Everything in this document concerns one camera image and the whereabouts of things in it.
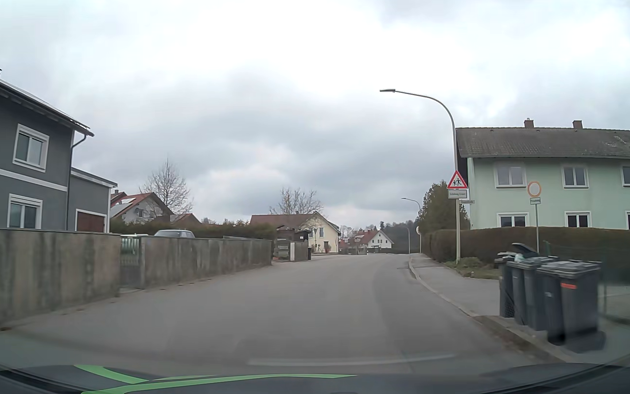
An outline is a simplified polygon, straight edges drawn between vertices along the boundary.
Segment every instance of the hedge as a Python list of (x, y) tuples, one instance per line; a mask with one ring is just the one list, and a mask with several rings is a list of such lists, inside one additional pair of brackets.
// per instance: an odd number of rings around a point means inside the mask
[[(172, 225), (159, 221), (146, 223), (124, 223), (123, 220), (110, 221), (110, 232), (117, 234), (149, 234), (153, 235), (159, 230), (173, 228)], [(259, 239), (276, 239), (276, 229), (270, 224), (200, 224), (195, 227), (184, 228), (190, 230), (196, 237), (222, 238), (223, 236), (249, 237)]]
[[(630, 283), (630, 230), (539, 227), (539, 237), (541, 255), (600, 261), (607, 281)], [(478, 257), (490, 264), (498, 252), (512, 250), (515, 242), (536, 247), (536, 228), (463, 230), (460, 232), (460, 255)], [(423, 247), (426, 255), (439, 262), (453, 260), (456, 258), (456, 231), (438, 230), (426, 234)]]

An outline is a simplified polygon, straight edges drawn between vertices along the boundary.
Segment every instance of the green stripe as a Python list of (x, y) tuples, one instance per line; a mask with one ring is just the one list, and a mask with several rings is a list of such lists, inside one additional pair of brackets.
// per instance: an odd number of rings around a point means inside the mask
[(126, 374), (121, 374), (120, 372), (107, 370), (101, 365), (76, 364), (75, 367), (79, 368), (80, 370), (84, 370), (86, 372), (91, 372), (95, 375), (103, 376), (104, 378), (122, 381), (123, 383), (133, 384), (133, 383), (142, 383), (144, 381), (147, 381), (145, 379), (136, 378), (135, 376), (130, 376)]
[(188, 375), (188, 376), (170, 376), (168, 378), (159, 378), (153, 380), (180, 380), (180, 379), (196, 379), (196, 378), (208, 378), (215, 375)]
[(157, 383), (134, 384), (128, 386), (114, 387), (112, 389), (85, 391), (82, 394), (126, 394), (133, 391), (155, 390), (155, 389), (171, 389), (173, 387), (197, 386), (199, 384), (224, 383), (227, 381), (242, 381), (264, 378), (345, 378), (355, 375), (332, 375), (332, 374), (270, 374), (270, 375), (243, 375), (243, 376), (225, 376), (222, 378), (208, 378), (183, 381), (163, 381)]

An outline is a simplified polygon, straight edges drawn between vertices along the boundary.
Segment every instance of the downspout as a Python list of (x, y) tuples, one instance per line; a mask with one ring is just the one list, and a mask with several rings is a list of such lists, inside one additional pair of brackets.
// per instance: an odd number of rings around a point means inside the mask
[(67, 172), (67, 203), (65, 205), (65, 231), (70, 231), (69, 229), (69, 184), (72, 181), (72, 154), (74, 153), (74, 148), (81, 144), (82, 142), (84, 142), (85, 139), (87, 139), (87, 135), (84, 134), (84, 137), (82, 139), (79, 140), (79, 142), (74, 143), (74, 133), (77, 130), (74, 130), (72, 132), (72, 148), (69, 149), (69, 171)]

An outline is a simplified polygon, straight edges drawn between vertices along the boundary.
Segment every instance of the mint green house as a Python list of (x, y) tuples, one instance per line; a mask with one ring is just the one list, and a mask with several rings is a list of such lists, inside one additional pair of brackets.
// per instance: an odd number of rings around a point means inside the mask
[(471, 228), (536, 226), (527, 184), (540, 184), (540, 226), (630, 229), (630, 130), (457, 128)]

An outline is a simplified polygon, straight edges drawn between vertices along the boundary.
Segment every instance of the yellow house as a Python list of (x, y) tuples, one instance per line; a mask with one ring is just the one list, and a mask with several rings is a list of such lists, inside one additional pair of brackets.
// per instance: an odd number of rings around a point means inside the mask
[(310, 230), (308, 246), (313, 253), (338, 253), (339, 227), (319, 212), (296, 215), (252, 215), (251, 224), (285, 226), (296, 231)]

